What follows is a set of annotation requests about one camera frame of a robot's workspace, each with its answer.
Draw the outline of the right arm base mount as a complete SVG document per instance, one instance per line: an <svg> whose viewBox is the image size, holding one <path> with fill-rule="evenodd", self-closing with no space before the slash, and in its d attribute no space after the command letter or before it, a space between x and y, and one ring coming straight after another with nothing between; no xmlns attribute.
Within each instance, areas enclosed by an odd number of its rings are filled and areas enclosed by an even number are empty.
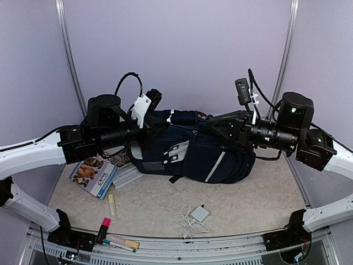
<svg viewBox="0 0 353 265"><path fill-rule="evenodd" d="M312 235L303 227L303 216L305 212L306 209L294 211L284 229L263 234L266 250L279 250L310 241Z"/></svg>

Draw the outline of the navy blue backpack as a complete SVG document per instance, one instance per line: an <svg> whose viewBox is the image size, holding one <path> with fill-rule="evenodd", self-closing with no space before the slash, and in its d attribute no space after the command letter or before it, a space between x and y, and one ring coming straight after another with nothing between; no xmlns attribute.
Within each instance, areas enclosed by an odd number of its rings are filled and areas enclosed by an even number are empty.
<svg viewBox="0 0 353 265"><path fill-rule="evenodd" d="M170 182L186 177L197 182L233 184L247 177L255 162L252 146L244 150L231 147L206 129L206 119L197 111L163 111L168 127L159 133L151 146L129 147L132 164L144 174L170 176Z"/></svg>

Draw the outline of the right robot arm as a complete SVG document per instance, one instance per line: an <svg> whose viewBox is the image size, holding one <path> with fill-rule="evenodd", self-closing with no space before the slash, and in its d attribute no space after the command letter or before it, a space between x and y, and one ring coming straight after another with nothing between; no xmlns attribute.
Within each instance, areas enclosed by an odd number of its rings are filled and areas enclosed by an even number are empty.
<svg viewBox="0 0 353 265"><path fill-rule="evenodd" d="M296 92L286 92L279 102L277 121L252 121L245 111L221 118L223 137L235 148L256 145L272 148L318 171L352 178L352 151L311 124L313 101Z"/></svg>

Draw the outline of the coffee cover white book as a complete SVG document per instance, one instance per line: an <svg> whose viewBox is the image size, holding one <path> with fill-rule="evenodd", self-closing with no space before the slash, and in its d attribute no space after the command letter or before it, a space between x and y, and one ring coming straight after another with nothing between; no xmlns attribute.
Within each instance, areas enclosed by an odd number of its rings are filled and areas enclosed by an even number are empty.
<svg viewBox="0 0 353 265"><path fill-rule="evenodd" d="M143 173L132 164L127 149L115 153L104 151L103 155L105 159L118 167L118 172L112 182L115 189L119 189L143 176Z"/></svg>

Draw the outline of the dog cover book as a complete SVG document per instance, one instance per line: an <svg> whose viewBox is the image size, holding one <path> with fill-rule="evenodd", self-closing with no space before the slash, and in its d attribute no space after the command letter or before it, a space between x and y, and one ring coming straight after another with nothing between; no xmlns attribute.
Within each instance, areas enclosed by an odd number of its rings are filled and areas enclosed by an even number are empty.
<svg viewBox="0 0 353 265"><path fill-rule="evenodd" d="M118 166L97 155L79 162L70 174L69 180L103 200L118 170Z"/></svg>

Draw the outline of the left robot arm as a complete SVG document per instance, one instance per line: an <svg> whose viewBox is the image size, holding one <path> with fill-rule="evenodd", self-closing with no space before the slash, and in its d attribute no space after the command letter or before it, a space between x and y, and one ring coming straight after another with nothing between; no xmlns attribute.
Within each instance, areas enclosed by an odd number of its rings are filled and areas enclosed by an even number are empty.
<svg viewBox="0 0 353 265"><path fill-rule="evenodd" d="M125 113L121 99L103 94L88 101L87 116L79 125L65 125L28 142L1 148L1 207L10 209L38 224L43 230L55 231L63 244L77 241L67 214L53 210L26 194L12 180L12 175L50 165L72 164L120 146L140 144L147 148L165 126L150 113L162 99L156 89L138 96Z"/></svg>

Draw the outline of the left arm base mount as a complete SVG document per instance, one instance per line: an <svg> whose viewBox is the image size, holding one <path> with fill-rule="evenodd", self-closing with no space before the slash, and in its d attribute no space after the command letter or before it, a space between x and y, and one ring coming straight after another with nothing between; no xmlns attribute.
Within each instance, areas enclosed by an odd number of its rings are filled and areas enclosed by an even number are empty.
<svg viewBox="0 0 353 265"><path fill-rule="evenodd" d="M74 248L76 250L92 252L96 235L88 232L73 230L67 214L57 209L59 217L59 227L53 232L49 232L48 242L55 243L60 246Z"/></svg>

